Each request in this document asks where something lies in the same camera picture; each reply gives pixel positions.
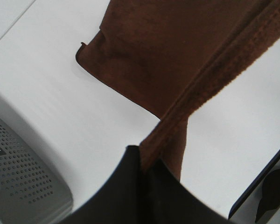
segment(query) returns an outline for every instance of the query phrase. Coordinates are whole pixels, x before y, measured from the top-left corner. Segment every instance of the suede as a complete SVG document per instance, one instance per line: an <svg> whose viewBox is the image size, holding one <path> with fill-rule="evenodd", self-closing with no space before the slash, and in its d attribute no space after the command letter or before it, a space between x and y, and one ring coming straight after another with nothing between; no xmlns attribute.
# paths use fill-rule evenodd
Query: suede
<svg viewBox="0 0 280 224"><path fill-rule="evenodd" d="M256 48L249 60L228 66L231 75L224 73L227 78L218 80L215 69L226 68L225 61L237 56L228 56L226 49L236 45L239 36L247 39L259 32L262 22L272 16L268 8L275 10L279 5L280 0L111 0L99 33L88 45L82 44L76 60L98 80L157 117L164 119L169 113L167 125L178 115L172 129L157 127L140 146L146 168L163 156L179 177L188 116L276 41L280 18L276 16L272 28L278 32L267 34L264 48ZM236 48L247 44L242 41ZM217 57L224 59L203 75ZM197 91L189 90L193 86ZM174 108L172 115L171 106L185 97L185 89L192 101L184 99L180 105L185 107ZM165 141L158 140L166 134ZM161 144L154 150L157 142Z"/></svg>

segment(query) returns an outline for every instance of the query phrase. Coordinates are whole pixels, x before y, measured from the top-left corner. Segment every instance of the gray device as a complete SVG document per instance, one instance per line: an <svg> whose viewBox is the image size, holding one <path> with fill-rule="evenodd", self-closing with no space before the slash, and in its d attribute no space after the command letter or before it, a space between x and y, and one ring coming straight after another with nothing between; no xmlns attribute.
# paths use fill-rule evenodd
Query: gray device
<svg viewBox="0 0 280 224"><path fill-rule="evenodd" d="M72 210L72 194L0 119L0 224L54 224Z"/></svg>

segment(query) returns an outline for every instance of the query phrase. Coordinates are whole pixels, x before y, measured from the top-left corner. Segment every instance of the brown cloth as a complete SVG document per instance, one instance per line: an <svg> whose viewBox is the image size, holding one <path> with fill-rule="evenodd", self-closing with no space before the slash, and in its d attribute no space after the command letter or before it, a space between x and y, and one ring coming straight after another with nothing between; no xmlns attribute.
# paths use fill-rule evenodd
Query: brown cloth
<svg viewBox="0 0 280 224"><path fill-rule="evenodd" d="M204 80L216 87L190 96L193 110L279 37L280 0L111 0L99 33L82 44L76 59L98 80L162 118L206 68ZM217 80L220 70L228 72ZM203 89L207 82L201 83ZM162 149L177 178L186 124L185 117Z"/></svg>

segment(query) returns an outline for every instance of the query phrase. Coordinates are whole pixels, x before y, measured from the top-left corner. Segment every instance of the white surface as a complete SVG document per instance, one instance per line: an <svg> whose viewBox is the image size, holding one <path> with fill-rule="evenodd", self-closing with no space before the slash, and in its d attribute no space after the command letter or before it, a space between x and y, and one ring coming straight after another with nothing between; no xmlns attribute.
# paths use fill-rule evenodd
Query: white surface
<svg viewBox="0 0 280 224"><path fill-rule="evenodd" d="M0 117L61 173L75 209L158 121L75 61L107 4L36 1L0 41Z"/></svg>
<svg viewBox="0 0 280 224"><path fill-rule="evenodd" d="M280 39L189 119L182 183L217 212L280 149Z"/></svg>
<svg viewBox="0 0 280 224"><path fill-rule="evenodd" d="M33 0L0 0L0 38Z"/></svg>
<svg viewBox="0 0 280 224"><path fill-rule="evenodd" d="M157 123L74 60L107 4L36 1L0 41L0 116L62 174L75 208ZM191 116L182 183L226 217L279 148L280 40Z"/></svg>

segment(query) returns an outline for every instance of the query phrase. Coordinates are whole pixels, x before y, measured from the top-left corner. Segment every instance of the speaker grille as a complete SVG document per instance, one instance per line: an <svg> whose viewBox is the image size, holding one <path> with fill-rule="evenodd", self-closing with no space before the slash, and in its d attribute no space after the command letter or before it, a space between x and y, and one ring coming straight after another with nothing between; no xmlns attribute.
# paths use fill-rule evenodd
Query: speaker grille
<svg viewBox="0 0 280 224"><path fill-rule="evenodd" d="M31 204L54 194L50 176L2 125L0 147L6 152L0 156L0 183L10 197L18 197Z"/></svg>

